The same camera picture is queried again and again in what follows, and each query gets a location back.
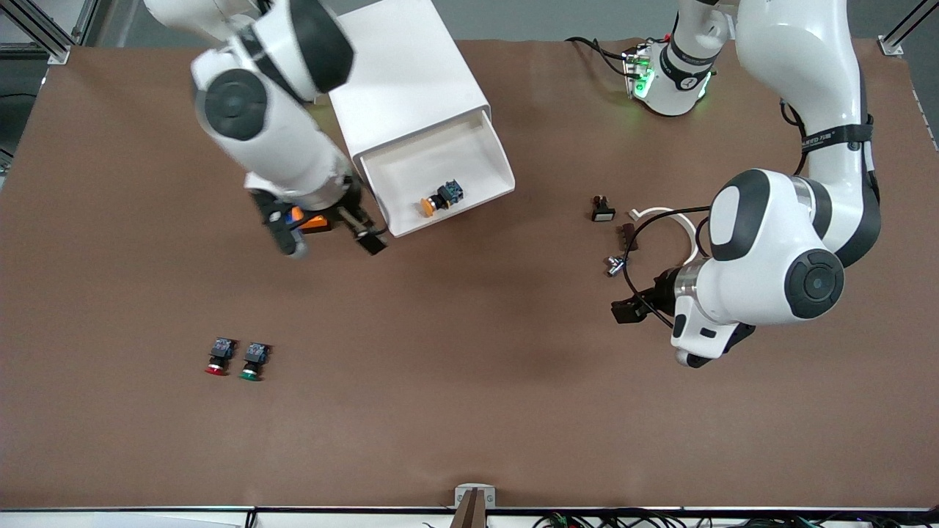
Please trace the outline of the yellow push button switch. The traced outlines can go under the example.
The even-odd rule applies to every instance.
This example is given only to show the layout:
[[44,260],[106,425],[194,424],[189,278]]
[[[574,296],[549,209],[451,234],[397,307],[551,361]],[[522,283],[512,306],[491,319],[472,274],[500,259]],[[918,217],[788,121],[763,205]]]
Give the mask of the yellow push button switch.
[[465,191],[456,180],[446,181],[437,188],[436,193],[420,200],[420,210],[425,217],[432,217],[437,211],[448,210],[465,197]]

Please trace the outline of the green push button switch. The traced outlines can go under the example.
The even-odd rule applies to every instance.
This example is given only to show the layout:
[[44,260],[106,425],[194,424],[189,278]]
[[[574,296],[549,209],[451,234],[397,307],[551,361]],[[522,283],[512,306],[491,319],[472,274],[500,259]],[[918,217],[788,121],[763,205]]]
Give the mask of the green push button switch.
[[246,381],[261,381],[263,367],[267,364],[269,354],[271,354],[271,345],[250,343],[244,355],[244,368],[241,369],[238,377]]

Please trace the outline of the white curved plastic arc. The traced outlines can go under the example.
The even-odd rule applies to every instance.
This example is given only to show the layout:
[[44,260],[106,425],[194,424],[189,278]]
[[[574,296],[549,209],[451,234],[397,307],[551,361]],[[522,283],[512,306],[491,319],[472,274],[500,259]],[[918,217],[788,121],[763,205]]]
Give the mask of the white curved plastic arc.
[[674,208],[646,208],[646,210],[639,211],[637,208],[632,208],[628,211],[628,215],[631,220],[641,221],[649,220],[651,221],[655,216],[662,215],[662,219],[671,219],[680,224],[684,228],[685,233],[687,233],[688,240],[690,241],[690,254],[685,258],[683,265],[687,266],[692,263],[700,254],[701,250],[698,247],[698,228],[697,224],[688,217],[690,212],[688,210],[674,210]]

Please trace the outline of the aluminium frame profile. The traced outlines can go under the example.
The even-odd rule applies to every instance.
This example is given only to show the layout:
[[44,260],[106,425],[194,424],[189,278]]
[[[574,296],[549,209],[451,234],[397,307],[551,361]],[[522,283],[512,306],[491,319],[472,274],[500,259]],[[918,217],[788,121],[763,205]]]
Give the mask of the aluminium frame profile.
[[67,63],[71,48],[90,44],[106,0],[0,0],[0,60]]
[[913,9],[905,15],[887,34],[879,34],[877,42],[885,56],[902,56],[905,51],[902,44],[913,31],[924,23],[936,10],[939,0],[919,0]]

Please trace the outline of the red push button switch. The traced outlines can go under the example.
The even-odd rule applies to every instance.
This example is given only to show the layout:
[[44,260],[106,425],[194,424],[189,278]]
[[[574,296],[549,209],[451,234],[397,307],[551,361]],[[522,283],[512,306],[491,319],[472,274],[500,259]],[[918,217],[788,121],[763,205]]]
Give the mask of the red push button switch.
[[225,337],[217,337],[212,349],[209,351],[209,360],[205,373],[209,375],[227,375],[232,357],[237,351],[238,341]]

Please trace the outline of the orange button enclosure box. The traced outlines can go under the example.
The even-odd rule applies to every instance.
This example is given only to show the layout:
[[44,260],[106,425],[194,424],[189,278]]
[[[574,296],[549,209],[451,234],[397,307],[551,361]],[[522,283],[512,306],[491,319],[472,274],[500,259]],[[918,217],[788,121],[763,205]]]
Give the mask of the orange button enclosure box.
[[313,215],[301,208],[291,210],[291,225],[303,234],[314,234],[332,230],[331,222],[323,215]]

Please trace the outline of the grey metal table bracket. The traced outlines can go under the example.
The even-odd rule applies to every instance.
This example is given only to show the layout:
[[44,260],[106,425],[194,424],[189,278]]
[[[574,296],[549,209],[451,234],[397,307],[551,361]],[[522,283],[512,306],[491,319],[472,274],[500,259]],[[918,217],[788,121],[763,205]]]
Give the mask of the grey metal table bracket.
[[463,498],[474,497],[475,504],[483,505],[486,509],[497,507],[496,488],[484,483],[463,483],[455,487],[455,507],[459,507]]

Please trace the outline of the white table edge rail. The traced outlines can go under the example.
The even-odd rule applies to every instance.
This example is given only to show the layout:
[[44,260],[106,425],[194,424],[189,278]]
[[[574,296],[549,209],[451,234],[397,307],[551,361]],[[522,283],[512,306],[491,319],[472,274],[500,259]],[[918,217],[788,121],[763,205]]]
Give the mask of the white table edge rail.
[[[449,528],[455,507],[0,509],[0,528]],[[939,528],[928,508],[496,507],[489,528]]]

